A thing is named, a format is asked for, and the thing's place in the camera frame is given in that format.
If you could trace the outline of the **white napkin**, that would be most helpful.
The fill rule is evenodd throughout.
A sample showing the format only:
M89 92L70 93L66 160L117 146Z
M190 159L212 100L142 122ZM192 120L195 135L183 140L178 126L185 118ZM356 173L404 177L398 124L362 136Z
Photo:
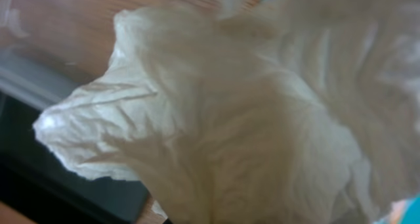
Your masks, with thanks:
M419 192L419 0L275 2L119 12L108 70L36 139L173 223L377 221Z

